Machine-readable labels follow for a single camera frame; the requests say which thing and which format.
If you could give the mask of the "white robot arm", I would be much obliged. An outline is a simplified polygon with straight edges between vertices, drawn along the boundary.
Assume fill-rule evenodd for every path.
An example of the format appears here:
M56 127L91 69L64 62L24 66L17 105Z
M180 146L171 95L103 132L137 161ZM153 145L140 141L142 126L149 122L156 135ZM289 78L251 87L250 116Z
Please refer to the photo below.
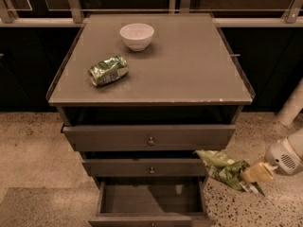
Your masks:
M274 174L293 176L303 171L303 129L277 140L242 173L247 183L267 182Z

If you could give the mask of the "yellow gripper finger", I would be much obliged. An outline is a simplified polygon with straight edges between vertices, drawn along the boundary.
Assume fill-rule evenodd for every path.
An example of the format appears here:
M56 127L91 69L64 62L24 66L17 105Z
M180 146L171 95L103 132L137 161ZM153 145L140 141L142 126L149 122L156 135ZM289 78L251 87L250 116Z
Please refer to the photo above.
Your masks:
M271 181L274 178L276 169L277 166L272 166L265 162L259 162L256 165L247 167L241 173L241 178L247 183Z

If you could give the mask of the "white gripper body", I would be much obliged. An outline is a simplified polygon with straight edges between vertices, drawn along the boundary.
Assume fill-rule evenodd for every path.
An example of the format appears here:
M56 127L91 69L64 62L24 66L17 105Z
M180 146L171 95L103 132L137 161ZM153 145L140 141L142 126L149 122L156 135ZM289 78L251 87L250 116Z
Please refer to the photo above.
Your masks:
M265 153L265 161L277 166L281 175L294 175L303 171L303 138L285 137L271 145Z

